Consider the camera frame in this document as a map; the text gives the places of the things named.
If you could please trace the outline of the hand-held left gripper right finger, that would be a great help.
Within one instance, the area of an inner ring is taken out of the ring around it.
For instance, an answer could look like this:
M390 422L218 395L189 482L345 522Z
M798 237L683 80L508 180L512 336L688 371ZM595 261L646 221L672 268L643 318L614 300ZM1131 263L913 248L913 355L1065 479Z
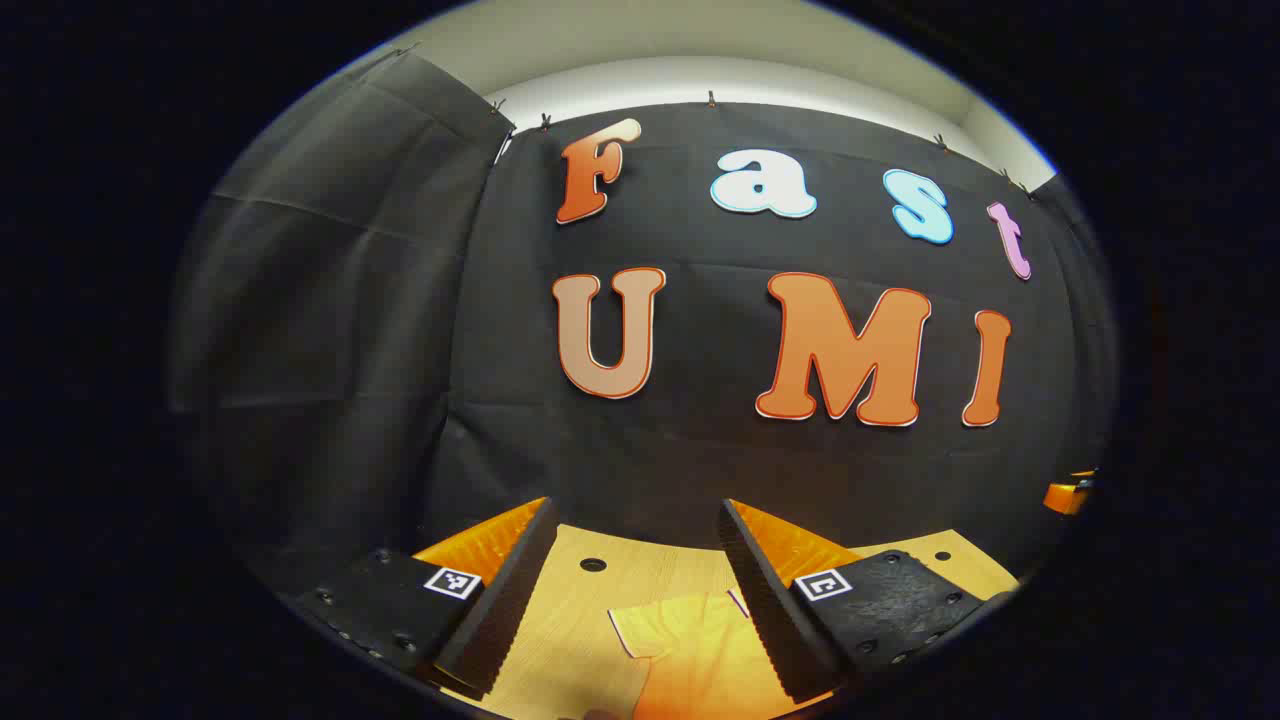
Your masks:
M936 571L932 552L852 552L733 498L721 506L718 534L774 673L797 702L882 685L1012 597Z

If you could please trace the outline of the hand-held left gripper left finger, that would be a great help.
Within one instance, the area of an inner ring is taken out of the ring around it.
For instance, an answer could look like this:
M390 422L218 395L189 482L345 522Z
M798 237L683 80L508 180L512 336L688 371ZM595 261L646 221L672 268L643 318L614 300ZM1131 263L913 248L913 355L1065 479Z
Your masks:
M416 553L372 550L292 596L291 609L393 673L481 700L558 525L554 502L535 498Z

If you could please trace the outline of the orange T-shirt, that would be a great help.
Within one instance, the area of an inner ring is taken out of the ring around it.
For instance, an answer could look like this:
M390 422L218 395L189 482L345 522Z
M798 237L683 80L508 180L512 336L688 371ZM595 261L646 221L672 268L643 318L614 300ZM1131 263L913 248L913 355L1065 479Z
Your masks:
M773 720L783 689L737 588L612 609L628 657L648 664L632 720Z

